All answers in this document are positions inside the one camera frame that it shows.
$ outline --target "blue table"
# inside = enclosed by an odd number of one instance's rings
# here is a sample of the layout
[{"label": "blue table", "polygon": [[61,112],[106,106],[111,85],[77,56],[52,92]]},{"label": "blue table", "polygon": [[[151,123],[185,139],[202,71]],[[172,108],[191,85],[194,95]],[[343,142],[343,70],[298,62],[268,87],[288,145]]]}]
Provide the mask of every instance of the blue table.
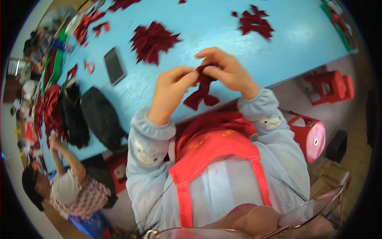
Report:
[{"label": "blue table", "polygon": [[[111,3],[111,0],[107,0],[100,10],[106,10]],[[231,16],[231,12],[241,14],[249,10],[250,4],[269,15],[266,19],[275,30],[270,42],[256,32],[242,36],[238,30],[239,19]],[[141,107],[150,106],[159,73],[178,65],[199,66],[201,60],[195,59],[194,55],[204,48],[217,46],[234,55],[254,81],[264,87],[347,55],[337,31],[320,8],[321,4],[320,0],[189,0],[179,5],[178,0],[142,0],[124,11],[107,11],[103,18],[92,23],[88,29],[89,45],[86,48],[78,46],[75,39],[70,37],[69,43],[76,48],[66,55],[58,83],[62,84],[66,73],[77,64],[75,77],[79,81],[81,93],[92,86],[98,87],[113,104],[122,127],[129,132],[133,115]],[[110,22],[110,31],[102,31],[95,38],[92,28],[105,21]],[[152,21],[162,23],[174,34],[181,33],[179,39],[183,41],[176,43],[167,54],[159,54],[159,66],[143,62],[136,64],[136,53],[131,52],[129,41],[138,25],[149,26]],[[127,76],[116,86],[111,86],[103,56],[114,46],[120,52]],[[88,75],[83,68],[84,58],[95,63],[92,75]],[[197,88],[187,92],[184,99],[195,90]],[[212,83],[210,93],[220,99],[220,103],[214,107],[240,97],[240,93],[228,90],[218,81]],[[171,119],[179,122],[208,110],[211,107],[203,103],[197,112],[181,104]],[[54,162],[45,141],[44,135],[42,145],[45,163],[48,171],[52,172],[55,170]],[[78,150],[69,145],[69,149],[81,160],[107,150],[93,134],[88,147]]]}]

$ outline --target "scissors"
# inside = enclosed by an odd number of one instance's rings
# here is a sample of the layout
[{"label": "scissors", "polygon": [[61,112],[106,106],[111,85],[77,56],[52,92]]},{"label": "scissors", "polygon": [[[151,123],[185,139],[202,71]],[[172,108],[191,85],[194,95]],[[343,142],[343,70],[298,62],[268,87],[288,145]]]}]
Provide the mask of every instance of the scissors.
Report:
[{"label": "scissors", "polygon": [[84,70],[87,69],[87,72],[89,75],[93,73],[94,71],[94,62],[86,62],[86,59],[84,58]]}]

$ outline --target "eyeglass frame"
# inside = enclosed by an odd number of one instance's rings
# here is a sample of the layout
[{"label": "eyeglass frame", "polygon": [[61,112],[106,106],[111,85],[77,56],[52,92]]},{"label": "eyeglass frame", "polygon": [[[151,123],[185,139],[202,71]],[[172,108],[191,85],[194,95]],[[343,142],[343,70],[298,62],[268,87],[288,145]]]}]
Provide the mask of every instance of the eyeglass frame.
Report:
[{"label": "eyeglass frame", "polygon": [[[331,191],[333,191],[333,190],[335,190],[335,189],[337,189],[337,188],[340,188],[341,187],[341,189],[340,189],[340,191],[333,197],[333,199],[332,200],[330,200],[330,202],[328,202],[328,204],[322,209],[322,210],[320,210],[316,215],[314,215],[312,218],[310,218],[309,220],[307,220],[307,221],[305,221],[305,222],[303,222],[302,224],[300,224],[300,225],[297,225],[297,226],[283,226],[283,227],[281,227],[280,229],[278,229],[277,231],[275,231],[275,232],[272,232],[272,233],[270,233],[270,234],[268,234],[268,235],[266,235],[266,236],[263,236],[263,237],[261,237],[261,238],[258,238],[258,239],[267,239],[267,238],[270,238],[270,237],[272,237],[272,236],[274,236],[274,235],[276,235],[276,234],[279,234],[279,233],[282,233],[283,231],[288,231],[288,230],[291,230],[291,229],[296,229],[296,228],[300,228],[300,227],[302,227],[302,226],[304,226],[304,225],[306,225],[307,223],[309,223],[310,221],[312,221],[314,218],[316,218],[318,215],[320,215],[328,206],[330,206],[337,198],[339,198],[340,199],[340,226],[342,225],[342,212],[343,212],[343,209],[342,209],[342,198],[343,198],[343,191],[344,191],[344,185],[339,185],[339,186],[337,186],[337,187],[335,187],[334,189],[332,189],[332,190],[330,190],[330,191],[327,191],[327,192],[324,192],[323,194],[320,194],[319,196],[317,196],[317,197],[315,197],[315,198],[313,198],[313,199],[311,199],[311,200],[309,200],[309,201],[307,201],[307,202],[304,202],[303,204],[301,204],[300,206],[298,206],[298,207],[296,207],[296,208],[299,208],[299,207],[301,207],[302,205],[304,205],[304,204],[306,204],[306,203],[308,203],[308,202],[310,202],[310,201],[312,201],[312,200],[314,200],[314,199],[316,199],[316,198],[319,198],[319,197],[321,197],[322,195],[324,195],[324,194],[326,194],[326,193],[328,193],[328,192],[331,192]],[[182,228],[197,228],[197,227],[178,227],[178,228],[169,228],[169,229],[166,229],[166,230],[162,230],[162,231],[158,231],[158,230],[148,230],[147,231],[147,233],[146,233],[146,235],[145,235],[145,237],[144,237],[144,239],[157,239],[157,238],[155,238],[155,236],[156,235],[159,235],[160,233],[162,233],[162,232],[166,232],[166,231],[169,231],[169,230],[173,230],[173,229],[182,229]],[[242,231],[238,231],[238,230],[233,230],[233,229],[224,229],[224,228],[200,228],[200,229],[215,229],[215,230],[224,230],[224,231],[227,231],[227,232],[237,232],[237,233],[243,233],[244,235],[248,235],[247,233],[245,233],[245,232],[242,232]]]}]

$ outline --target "red apron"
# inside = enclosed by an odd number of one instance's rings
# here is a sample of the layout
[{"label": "red apron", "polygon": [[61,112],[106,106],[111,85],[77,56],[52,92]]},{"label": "red apron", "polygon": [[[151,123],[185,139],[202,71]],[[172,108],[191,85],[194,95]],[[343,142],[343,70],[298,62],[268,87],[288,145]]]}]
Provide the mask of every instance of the red apron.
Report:
[{"label": "red apron", "polygon": [[249,136],[255,132],[253,124],[237,111],[201,116],[184,130],[175,149],[176,164],[169,170],[178,193],[182,227],[193,227],[188,184],[201,175],[218,156],[233,154],[250,160],[259,182],[263,203],[272,206],[259,150],[249,140]]}]

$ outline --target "smartphone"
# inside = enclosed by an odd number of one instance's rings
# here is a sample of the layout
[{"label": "smartphone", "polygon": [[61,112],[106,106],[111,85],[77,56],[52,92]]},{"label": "smartphone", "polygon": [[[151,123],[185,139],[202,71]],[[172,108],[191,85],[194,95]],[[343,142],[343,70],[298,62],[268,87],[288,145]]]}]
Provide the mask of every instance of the smartphone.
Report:
[{"label": "smartphone", "polygon": [[126,72],[122,67],[121,59],[115,47],[106,53],[104,61],[109,81],[112,85],[117,84],[126,76]]}]

